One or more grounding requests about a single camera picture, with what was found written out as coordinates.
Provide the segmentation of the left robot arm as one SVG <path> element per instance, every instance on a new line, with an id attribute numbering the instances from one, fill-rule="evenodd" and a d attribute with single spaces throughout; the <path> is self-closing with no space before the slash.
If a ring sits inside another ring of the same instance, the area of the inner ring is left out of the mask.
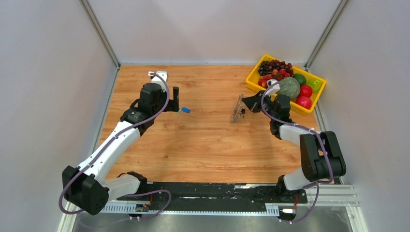
<path id="1" fill-rule="evenodd" d="M 136 142 L 162 112 L 179 111 L 179 88 L 169 88 L 155 82 L 144 84 L 140 97 L 120 117 L 109 137 L 77 166 L 67 166 L 62 172 L 63 191 L 60 200 L 96 215 L 117 198 L 131 195 L 136 200 L 147 196 L 146 178 L 136 172 L 107 180 L 106 176 L 123 153 Z"/>

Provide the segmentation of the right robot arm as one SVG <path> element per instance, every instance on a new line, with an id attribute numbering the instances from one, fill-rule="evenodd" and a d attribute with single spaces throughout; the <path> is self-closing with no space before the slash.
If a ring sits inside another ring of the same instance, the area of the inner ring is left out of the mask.
<path id="1" fill-rule="evenodd" d="M 240 100 L 251 112 L 265 113 L 271 134 L 300 148 L 301 167 L 278 178 L 275 194 L 288 202 L 301 190 L 314 184 L 332 182 L 344 176 L 347 166 L 333 131 L 316 131 L 296 124 L 290 118 L 291 99 L 279 94 L 273 100 L 263 91 Z"/>

